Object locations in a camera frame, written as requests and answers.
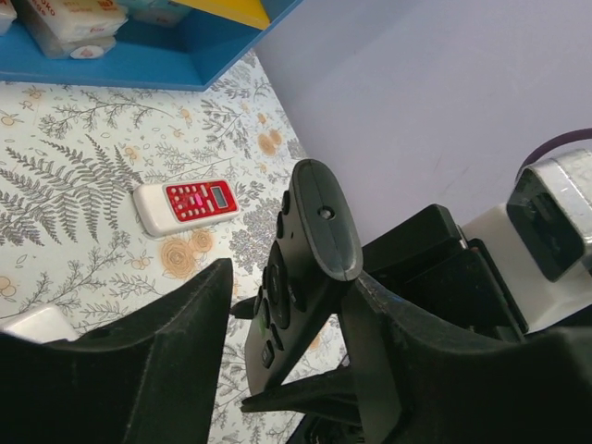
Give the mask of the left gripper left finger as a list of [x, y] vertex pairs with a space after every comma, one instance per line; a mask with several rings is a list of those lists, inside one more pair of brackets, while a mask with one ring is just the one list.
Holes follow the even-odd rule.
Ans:
[[218, 259], [74, 341], [1, 337], [5, 443], [205, 443], [232, 296]]

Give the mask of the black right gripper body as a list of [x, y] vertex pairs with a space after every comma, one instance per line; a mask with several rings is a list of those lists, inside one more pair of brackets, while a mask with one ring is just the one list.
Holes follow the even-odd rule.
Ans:
[[522, 342], [524, 316], [487, 248], [467, 240], [448, 208], [430, 204], [363, 247], [364, 271], [457, 327]]

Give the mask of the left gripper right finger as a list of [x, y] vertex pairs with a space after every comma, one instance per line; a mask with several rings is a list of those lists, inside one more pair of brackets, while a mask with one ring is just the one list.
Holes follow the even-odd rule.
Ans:
[[369, 443], [587, 443], [591, 331], [523, 343], [456, 327], [368, 275], [341, 321]]

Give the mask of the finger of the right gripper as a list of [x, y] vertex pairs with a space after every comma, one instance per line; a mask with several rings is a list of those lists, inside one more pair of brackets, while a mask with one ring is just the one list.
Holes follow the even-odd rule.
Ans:
[[242, 401], [243, 413], [291, 411], [343, 424], [360, 424], [358, 400], [349, 366], [270, 388]]

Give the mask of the black remote control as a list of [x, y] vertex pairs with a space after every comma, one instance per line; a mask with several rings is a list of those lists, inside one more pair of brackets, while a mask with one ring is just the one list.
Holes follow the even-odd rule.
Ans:
[[251, 394], [285, 380], [362, 269], [362, 245], [337, 178], [320, 161], [299, 161], [245, 342]]

